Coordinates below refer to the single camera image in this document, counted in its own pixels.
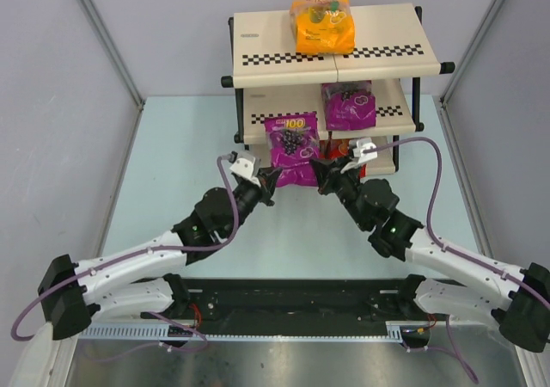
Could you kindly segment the red fruit gummy bag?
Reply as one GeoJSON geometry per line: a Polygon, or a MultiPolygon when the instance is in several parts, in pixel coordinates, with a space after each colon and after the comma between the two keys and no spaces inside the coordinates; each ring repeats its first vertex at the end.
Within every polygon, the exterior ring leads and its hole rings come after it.
{"type": "Polygon", "coordinates": [[[320,156],[324,159],[336,159],[339,157],[353,157],[350,152],[349,139],[328,139],[320,142],[320,156]]]}

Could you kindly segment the purple grape gummy bag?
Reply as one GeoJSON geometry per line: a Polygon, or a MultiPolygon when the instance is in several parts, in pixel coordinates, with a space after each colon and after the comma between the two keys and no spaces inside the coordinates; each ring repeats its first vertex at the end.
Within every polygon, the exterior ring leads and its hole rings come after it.
{"type": "Polygon", "coordinates": [[[376,97],[370,80],[323,83],[321,98],[329,131],[356,131],[376,125],[376,97]]]}
{"type": "Polygon", "coordinates": [[[320,157],[317,117],[313,113],[272,117],[264,122],[271,166],[282,169],[277,187],[317,187],[310,161],[320,157]]]}

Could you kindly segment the orange mango gummy bag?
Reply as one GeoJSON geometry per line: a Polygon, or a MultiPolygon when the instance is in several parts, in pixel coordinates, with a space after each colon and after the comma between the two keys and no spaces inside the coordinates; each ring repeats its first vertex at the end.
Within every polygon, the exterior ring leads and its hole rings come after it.
{"type": "Polygon", "coordinates": [[[302,54],[350,54],[356,29],[349,0],[294,0],[290,6],[296,51],[302,54]]]}

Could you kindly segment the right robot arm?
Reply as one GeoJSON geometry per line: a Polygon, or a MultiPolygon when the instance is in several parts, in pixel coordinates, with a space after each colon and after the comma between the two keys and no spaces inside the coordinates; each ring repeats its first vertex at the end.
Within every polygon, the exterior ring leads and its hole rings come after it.
{"type": "Polygon", "coordinates": [[[322,195],[335,194],[371,247],[437,271],[451,285],[413,275],[400,295],[428,314],[482,323],[512,344],[541,353],[549,342],[549,271],[496,261],[458,248],[398,210],[399,198],[384,179],[360,181],[349,160],[311,160],[322,195]]]}

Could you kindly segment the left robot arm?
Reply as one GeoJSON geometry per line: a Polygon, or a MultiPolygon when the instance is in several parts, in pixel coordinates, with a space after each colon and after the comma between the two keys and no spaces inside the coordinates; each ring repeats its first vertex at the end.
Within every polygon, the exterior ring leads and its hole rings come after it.
{"type": "Polygon", "coordinates": [[[259,204],[273,206],[280,169],[230,167],[236,186],[209,189],[192,212],[160,236],[118,255],[73,261],[54,258],[38,287],[55,341],[82,333],[98,318],[176,318],[190,303],[180,270],[229,245],[259,204]]]}

